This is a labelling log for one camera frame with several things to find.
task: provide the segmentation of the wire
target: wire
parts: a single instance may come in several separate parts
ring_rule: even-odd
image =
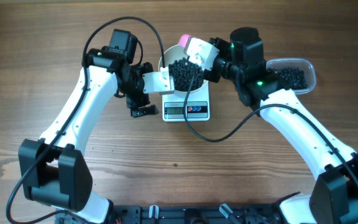
[[[139,44],[139,47],[140,47],[140,60],[135,66],[139,67],[142,64],[142,59],[143,59],[143,46],[142,46],[142,43],[140,42],[140,40],[137,40],[137,43]]]
[[[161,49],[161,58],[162,58],[162,66],[165,68],[165,59],[164,59],[164,50],[163,50],[163,46],[162,46],[162,41],[161,38],[158,34],[158,32],[154,29],[154,27],[148,23],[147,21],[138,18],[138,17],[133,17],[133,16],[124,16],[124,17],[120,17],[117,19],[113,19],[105,24],[103,24],[101,27],[99,27],[98,29],[96,29],[92,35],[89,37],[89,39],[86,41],[86,44],[84,46],[84,51],[83,51],[83,55],[82,55],[82,66],[83,66],[83,70],[84,70],[84,87],[83,87],[83,91],[81,92],[81,96],[80,99],[78,100],[77,104],[75,105],[73,111],[70,113],[70,115],[67,117],[67,120],[65,121],[65,123],[62,125],[62,128],[58,131],[58,133],[56,134],[56,136],[52,139],[52,141],[49,143],[49,145],[41,152],[41,154],[36,158],[36,160],[34,161],[33,164],[31,164],[31,166],[26,170],[26,172],[22,175],[22,177],[19,179],[19,181],[17,182],[16,186],[13,188],[13,191],[11,193],[11,196],[9,197],[7,204],[6,204],[6,218],[8,219],[8,221],[12,224],[33,224],[33,223],[38,223],[42,220],[45,220],[49,217],[52,217],[58,213],[66,213],[69,214],[73,217],[77,217],[78,219],[82,220],[83,222],[86,223],[90,223],[88,221],[86,221],[85,219],[76,216],[74,213],[71,213],[69,211],[66,210],[60,210],[60,211],[55,211],[52,213],[49,213],[48,215],[44,215],[38,219],[29,221],[29,222],[18,222],[15,221],[12,218],[12,213],[11,213],[11,208],[12,208],[12,203],[13,200],[17,194],[17,192],[20,189],[20,186],[23,184],[23,182],[26,180],[26,178],[29,176],[29,174],[33,171],[34,167],[36,167],[36,165],[38,165],[41,161],[44,161],[45,156],[47,155],[48,151],[52,148],[52,146],[55,145],[55,143],[60,139],[60,137],[62,136],[62,134],[64,133],[64,131],[66,130],[67,126],[70,124],[71,120],[73,119],[74,115],[76,114],[76,112],[78,111],[78,108],[81,106],[81,103],[83,101],[83,99],[85,98],[86,92],[88,91],[88,69],[86,67],[86,53],[88,51],[88,46],[90,44],[90,42],[92,41],[93,37],[99,32],[101,31],[103,28],[105,28],[106,26],[117,22],[117,21],[121,21],[121,20],[126,20],[126,19],[131,19],[131,20],[136,20],[136,21],[140,21],[143,22],[144,24],[146,24],[147,26],[149,26],[155,33],[155,35],[157,36],[158,42],[160,44],[160,49]]]
[[[226,136],[224,136],[223,138],[219,138],[219,139],[209,139],[206,138],[202,135],[200,135],[199,133],[197,133],[193,127],[191,127],[189,121],[187,120],[187,115],[186,115],[186,105],[187,105],[187,100],[189,98],[190,95],[190,91],[191,91],[191,87],[193,87],[193,81],[194,81],[194,77],[195,77],[195,73],[193,74],[193,78],[191,78],[191,82],[190,82],[190,86],[189,89],[187,91],[186,94],[186,98],[185,98],[185,102],[183,104],[183,117],[185,118],[186,121],[186,125],[187,127],[190,129],[190,131],[195,134],[197,137],[201,138],[202,140],[208,141],[208,142],[221,142],[227,138],[229,138],[230,136],[232,136],[238,129],[241,128],[241,126],[247,122],[249,120],[249,118],[251,118],[253,115],[255,115],[256,113],[258,113],[259,111],[266,109],[266,108],[271,108],[271,107],[279,107],[279,108],[285,108],[291,111],[291,113],[295,113],[298,116],[300,116],[301,118],[303,118],[316,132],[317,134],[320,135],[320,137],[324,140],[324,142],[329,146],[329,148],[332,150],[332,152],[335,154],[335,156],[338,157],[338,159],[342,162],[342,165],[344,166],[345,170],[348,172],[348,174],[350,175],[351,179],[354,181],[357,189],[358,189],[358,178],[356,177],[356,175],[353,173],[353,171],[351,170],[351,168],[347,165],[347,162],[345,161],[345,159],[341,156],[341,154],[339,153],[338,149],[335,148],[333,146],[333,144],[328,140],[328,138],[320,131],[320,129],[317,128],[317,126],[310,121],[309,118],[307,118],[304,114],[302,114],[301,112],[299,112],[297,109],[292,108],[291,106],[287,106],[287,105],[281,105],[281,104],[271,104],[271,105],[265,105],[265,106],[261,106],[260,108],[257,108],[256,110],[254,110],[253,112],[251,112],[250,114],[248,114],[240,123],[239,125],[237,125],[236,128],[233,129],[233,131],[231,131],[229,134],[227,134]]]

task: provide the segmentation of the bowl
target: bowl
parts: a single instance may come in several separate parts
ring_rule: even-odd
[[[187,58],[187,55],[184,53],[184,50],[185,50],[185,48],[180,45],[174,45],[174,46],[170,47],[168,50],[166,50],[164,52],[165,66],[167,67],[168,65],[174,63],[175,60]],[[160,58],[160,61],[158,63],[158,71],[160,71],[161,68],[162,68],[162,58]],[[204,83],[202,84],[202,86],[196,90],[191,91],[190,94],[196,93],[203,86],[205,86],[207,84],[208,84],[208,81],[204,80]],[[178,91],[178,90],[175,90],[175,92],[174,92],[174,94],[176,94],[178,96],[184,96],[184,97],[186,96],[186,93],[187,93],[187,91]]]
[[[308,85],[307,88],[303,90],[294,90],[295,94],[305,94],[309,93],[316,86],[316,72],[314,71],[313,65],[306,59],[303,58],[277,58],[270,60],[266,63],[266,68],[299,68],[305,72],[305,80]]]

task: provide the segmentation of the white digital scale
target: white digital scale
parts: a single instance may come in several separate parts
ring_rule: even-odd
[[[184,47],[175,45],[165,51],[165,66],[180,60],[187,55],[183,52]],[[162,69],[161,59],[158,70]],[[175,90],[172,94],[162,95],[162,119],[167,122],[185,121],[183,117],[183,104],[187,92]],[[204,80],[203,85],[190,92],[187,100],[186,115],[188,121],[209,120],[209,88],[208,81]]]

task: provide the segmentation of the black cable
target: black cable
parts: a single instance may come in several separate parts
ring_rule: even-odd
[[[31,166],[26,170],[26,172],[22,175],[22,177],[20,178],[20,180],[17,182],[16,186],[13,188],[13,191],[11,193],[11,196],[9,197],[7,204],[6,204],[6,218],[8,219],[8,221],[12,224],[33,224],[33,223],[37,223],[40,222],[42,220],[45,220],[53,215],[56,215],[58,213],[66,213],[69,214],[71,216],[76,217],[75,214],[66,211],[66,210],[62,210],[64,212],[60,212],[60,211],[55,211],[52,213],[49,213],[48,215],[42,216],[36,220],[32,220],[29,222],[17,222],[12,218],[12,214],[11,214],[11,208],[12,208],[12,203],[13,200],[17,194],[17,192],[20,189],[20,186],[23,184],[24,180],[27,178],[27,176],[31,173],[31,171],[34,169],[34,167],[39,164],[41,161],[44,160],[45,156],[47,155],[48,151],[51,149],[52,146],[55,145],[55,143],[60,139],[60,137],[62,136],[63,132],[66,130],[67,126],[70,124],[70,121],[73,119],[74,115],[76,114],[76,112],[78,111],[78,108],[81,106],[81,103],[86,95],[86,92],[88,91],[88,69],[86,66],[86,52],[88,50],[88,46],[91,42],[91,40],[93,39],[93,37],[103,28],[105,28],[106,26],[117,22],[117,21],[121,21],[121,20],[125,20],[125,19],[132,19],[132,20],[136,20],[136,21],[140,21],[143,22],[144,24],[148,25],[155,33],[155,35],[157,36],[158,42],[160,44],[160,48],[161,48],[161,58],[162,58],[162,66],[165,67],[165,59],[164,59],[164,50],[163,50],[163,46],[162,46],[162,41],[161,38],[158,34],[158,32],[154,29],[154,27],[148,23],[147,21],[138,18],[138,17],[133,17],[133,16],[124,16],[124,17],[120,17],[117,19],[113,19],[105,24],[103,24],[101,27],[99,27],[98,29],[96,29],[92,35],[89,37],[88,41],[86,41],[85,47],[84,47],[84,51],[83,51],[83,55],[82,55],[82,66],[84,69],[84,77],[85,77],[85,81],[84,81],[84,87],[83,87],[83,91],[81,92],[81,96],[80,99],[78,100],[77,104],[75,105],[73,111],[70,113],[69,117],[67,118],[67,120],[65,121],[65,123],[63,124],[62,128],[58,131],[58,133],[56,134],[56,136],[52,139],[52,141],[49,143],[49,145],[44,149],[44,151],[41,152],[41,154],[36,158],[36,160],[34,161],[33,164],[31,164]]]
[[[143,46],[142,46],[142,43],[140,42],[140,40],[137,40],[137,43],[139,44],[139,47],[140,47],[140,60],[135,66],[139,67],[142,64],[142,60],[143,60]]]
[[[271,107],[279,107],[279,108],[285,108],[291,111],[291,113],[295,113],[298,116],[300,116],[301,118],[303,118],[319,135],[320,137],[324,140],[324,142],[328,145],[328,147],[332,150],[332,152],[335,154],[335,156],[338,157],[338,159],[342,162],[342,165],[345,167],[345,170],[348,172],[348,174],[350,175],[351,179],[354,181],[354,183],[356,184],[356,187],[358,189],[358,179],[356,177],[356,175],[353,173],[353,171],[351,170],[351,168],[347,165],[347,162],[345,161],[345,159],[340,155],[339,151],[337,148],[335,148],[332,143],[328,140],[328,138],[320,131],[320,129],[317,128],[317,126],[310,121],[309,118],[307,118],[304,114],[302,114],[301,112],[299,112],[297,109],[292,108],[291,106],[287,106],[287,105],[281,105],[281,104],[271,104],[271,105],[265,105],[265,106],[261,106],[260,108],[257,108],[256,110],[254,110],[253,112],[251,112],[250,114],[248,114],[240,123],[239,125],[237,125],[236,128],[233,129],[233,131],[231,131],[229,134],[227,134],[226,136],[224,136],[223,138],[219,138],[219,139],[209,139],[206,138],[202,135],[200,135],[199,133],[197,133],[193,127],[191,127],[189,121],[187,120],[187,115],[186,115],[186,105],[187,105],[187,100],[189,98],[190,95],[190,91],[191,91],[191,87],[193,87],[193,81],[194,81],[194,77],[195,77],[195,73],[193,74],[193,78],[191,78],[191,82],[190,82],[190,86],[189,89],[187,91],[186,94],[186,98],[185,98],[185,102],[183,104],[183,117],[185,118],[186,121],[186,125],[187,127],[190,129],[190,131],[195,134],[197,137],[201,138],[202,140],[208,141],[208,142],[220,142],[223,141],[227,138],[229,138],[230,136],[232,136],[238,129],[241,128],[241,126],[248,121],[249,118],[251,118],[253,115],[255,115],[256,113],[258,113],[259,111],[266,109],[266,108],[271,108]]]

